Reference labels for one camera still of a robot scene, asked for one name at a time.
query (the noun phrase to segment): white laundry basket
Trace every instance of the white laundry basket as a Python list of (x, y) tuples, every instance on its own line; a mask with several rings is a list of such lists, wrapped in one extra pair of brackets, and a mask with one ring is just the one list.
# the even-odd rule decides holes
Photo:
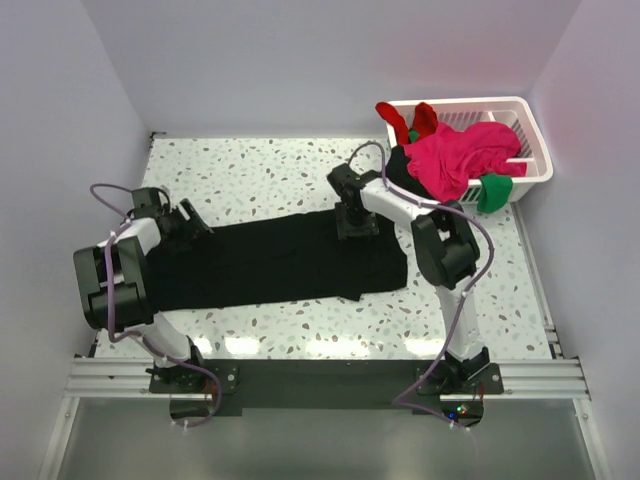
[[(533, 118), (526, 100), (520, 97), (456, 98), (448, 100), (408, 100), (389, 102), (402, 115), (410, 127), (416, 105), (426, 102), (454, 130), (463, 131), (477, 122), (500, 122), (518, 135), (522, 149), (511, 162), (526, 162), (526, 177), (513, 178), (510, 202), (516, 202), (536, 183), (546, 182), (553, 175), (549, 150), (540, 129)], [(397, 145), (393, 128), (387, 125), (389, 145)], [(462, 203), (477, 203), (481, 189), (480, 180), (469, 180), (469, 188), (460, 198)]]

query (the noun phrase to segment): black garment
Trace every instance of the black garment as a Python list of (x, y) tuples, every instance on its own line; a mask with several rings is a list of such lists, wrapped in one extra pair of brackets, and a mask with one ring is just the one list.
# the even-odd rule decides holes
[(407, 165), (409, 164), (409, 157), (404, 154), (404, 148), (402, 145), (396, 145), (391, 149), (391, 157), (387, 162), (385, 173), (387, 178), (400, 188), (404, 188), (408, 192), (421, 197), (433, 200), (433, 197), (422, 186), (422, 184), (409, 175)]
[(397, 290), (407, 258), (393, 223), (378, 224), (379, 235), (340, 241), (328, 210), (214, 228), (174, 255), (160, 245), (147, 256), (151, 304), (168, 311)]

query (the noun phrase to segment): terrazzo table surface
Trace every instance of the terrazzo table surface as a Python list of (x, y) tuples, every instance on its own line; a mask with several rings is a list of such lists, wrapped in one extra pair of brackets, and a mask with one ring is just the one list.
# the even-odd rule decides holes
[[(212, 226), (333, 208), (326, 176), (367, 139), (156, 139), (143, 186), (161, 186), (174, 202), (189, 198)], [(357, 171), (380, 168), (375, 148), (361, 152)], [(466, 207), (490, 232), (496, 257), (476, 286), (478, 321), (492, 359), (551, 358), (511, 207), (491, 215)], [(396, 227), (407, 254), (407, 287), (341, 298), (167, 312), (208, 358), (433, 358), (444, 326), (435, 290), (418, 272), (410, 233)], [(481, 258), (487, 246), (477, 234)], [(98, 337), (96, 357), (144, 358), (133, 341)]]

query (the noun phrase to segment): purple cable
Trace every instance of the purple cable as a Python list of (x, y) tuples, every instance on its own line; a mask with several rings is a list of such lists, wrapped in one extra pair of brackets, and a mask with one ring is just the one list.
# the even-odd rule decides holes
[[(120, 190), (126, 191), (124, 187), (118, 187), (116, 185), (95, 184), (95, 185), (92, 185), (92, 188), (95, 186), (115, 187)], [(98, 199), (100, 203), (108, 206), (112, 210), (117, 210), (116, 207), (109, 205), (108, 202), (104, 201), (104, 199), (102, 199), (94, 191), (92, 191), (91, 193), (93, 194), (94, 197), (96, 197), (96, 199)], [(216, 385), (216, 403), (213, 409), (209, 412), (209, 415), (201, 418), (200, 420), (197, 420), (193, 423), (189, 423), (187, 420), (185, 420), (185, 422), (182, 424), (182, 426), (185, 428), (198, 427), (208, 422), (220, 409), (220, 404), (222, 402), (222, 386), (220, 385), (220, 380), (218, 379), (218, 377), (213, 372), (210, 372), (205, 368), (199, 367), (197, 365), (191, 365), (190, 363), (184, 362), (178, 358), (172, 357), (170, 355), (166, 355), (165, 353), (157, 349), (151, 342), (149, 342), (149, 340), (147, 340), (141, 332), (130, 330), (128, 332), (122, 333), (119, 336), (116, 336), (116, 333), (115, 333), (116, 299), (115, 299), (115, 279), (114, 279), (115, 275), (113, 271), (113, 257), (111, 254), (111, 248), (113, 247), (113, 244), (118, 240), (118, 237), (122, 235), (122, 233), (130, 226), (131, 226), (131, 220), (129, 218), (126, 218), (125, 222), (122, 225), (120, 225), (120, 227), (112, 235), (109, 236), (109, 240), (107, 240), (107, 244), (104, 247), (104, 261), (105, 261), (105, 266), (107, 271), (107, 333), (109, 335), (109, 341), (111, 343), (118, 343), (124, 340), (125, 338), (139, 339), (144, 344), (144, 346), (147, 347), (147, 349), (154, 355), (158, 357), (164, 357), (167, 360), (169, 360), (171, 363), (180, 365), (181, 367), (188, 368), (189, 370), (193, 370), (195, 372), (199, 372), (203, 375), (208, 376), (210, 379), (212, 379)]]
[[(478, 282), (478, 280), (480, 280), (480, 278), (482, 278), (482, 276), (485, 273), (487, 273), (487, 271), (491, 267), (491, 264), (493, 263), (493, 258), (494, 258), (494, 255), (495, 255), (494, 254), (495, 247), (493, 245), (493, 241), (491, 240), (491, 236), (489, 235), (489, 232), (487, 232), (486, 228), (484, 228), (480, 224), (480, 222), (478, 222), (471, 215), (468, 215), (467, 213), (462, 212), (460, 210), (457, 210), (455, 208), (447, 207), (446, 205), (442, 205), (442, 204), (437, 203), (437, 202), (431, 202), (431, 201), (428, 201), (428, 200), (423, 201), (423, 200), (421, 200), (419, 198), (413, 197), (413, 196), (411, 196), (411, 195), (409, 195), (407, 193), (404, 193), (403, 191), (400, 191), (400, 190), (396, 189), (393, 186), (393, 184), (391, 182), (389, 182), (389, 180), (387, 179), (387, 173), (385, 171), (386, 155), (385, 155), (384, 147), (379, 142), (368, 141), (368, 142), (363, 143), (362, 145), (360, 145), (358, 148), (356, 148), (353, 151), (353, 153), (351, 154), (351, 156), (347, 160), (347, 163), (351, 163), (351, 161), (358, 154), (358, 152), (360, 150), (362, 150), (364, 147), (368, 147), (369, 145), (374, 145), (374, 146), (376, 146), (376, 147), (378, 147), (380, 149), (381, 164), (382, 164), (382, 168), (381, 168), (382, 183), (384, 184), (384, 186), (385, 186), (385, 188), (387, 190), (389, 190), (394, 195), (402, 198), (403, 200), (411, 202), (414, 205), (417, 205), (419, 207), (427, 207), (427, 208), (434, 208), (434, 209), (437, 209), (437, 210), (443, 210), (445, 212), (453, 213), (454, 215), (458, 215), (458, 216), (466, 219), (469, 223), (471, 223), (478, 230), (480, 230), (480, 233), (482, 233), (482, 235), (487, 240), (487, 245), (489, 247), (489, 258), (487, 259), (487, 263), (485, 263), (485, 265), (471, 278), (471, 280), (469, 280), (469, 283), (467, 283), (467, 285), (462, 290), (462, 293), (461, 293), (462, 296), (460, 298), (460, 301), (458, 302), (458, 307), (456, 308), (456, 312), (455, 312), (455, 315), (453, 317), (453, 322), (451, 323), (451, 330), (449, 331), (449, 334), (445, 338), (444, 344), (442, 345), (442, 349), (440, 350), (440, 352), (438, 353), (438, 355), (436, 356), (434, 361), (431, 363), (431, 365), (429, 366), (427, 371), (424, 372), (420, 376), (420, 378), (418, 378), (418, 380), (415, 383), (413, 383), (411, 386), (409, 386), (409, 388), (407, 388), (404, 392), (402, 392), (401, 394), (396, 396), (393, 399), (393, 401), (391, 402), (393, 404), (400, 404), (404, 400), (404, 397), (406, 397), (407, 395), (409, 395), (412, 392), (415, 392), (420, 387), (420, 385), (422, 385), (422, 383), (424, 383), (424, 381), (429, 377), (429, 375), (431, 375), (431, 373), (438, 366), (438, 363), (440, 363), (440, 361), (444, 357), (444, 352), (447, 350), (447, 348), (449, 348), (449, 345), (451, 344), (451, 341), (453, 339), (453, 332), (455, 331), (456, 326), (458, 325), (458, 322), (460, 320), (460, 315), (462, 314), (462, 308), (464, 307), (464, 302), (467, 299), (467, 294), (469, 293), (469, 291), (471, 291), (471, 289)], [(418, 408), (419, 410), (426, 411), (427, 413), (430, 413), (432, 415), (434, 414), (433, 410), (428, 409), (426, 407), (420, 407), (418, 405), (416, 405), (415, 407), (419, 407)], [(450, 421), (444, 415), (436, 415), (436, 416), (439, 417), (439, 418), (443, 418), (448, 422)]]
[(112, 203), (107, 202), (104, 198), (102, 198), (100, 195), (98, 195), (96, 193), (96, 188), (113, 188), (115, 190), (122, 190), (123, 192), (127, 192), (127, 193), (131, 193), (131, 189), (126, 188), (126, 187), (121, 187), (120, 185), (114, 185), (113, 183), (94, 183), (93, 185), (91, 185), (89, 187), (89, 191), (91, 192), (91, 195), (93, 195), (93, 198), (98, 200), (105, 207), (107, 207), (107, 208), (113, 210), (114, 212), (116, 212), (121, 217), (124, 218), (124, 217), (127, 216), (127, 214), (125, 212), (120, 210), (118, 207), (116, 207)]

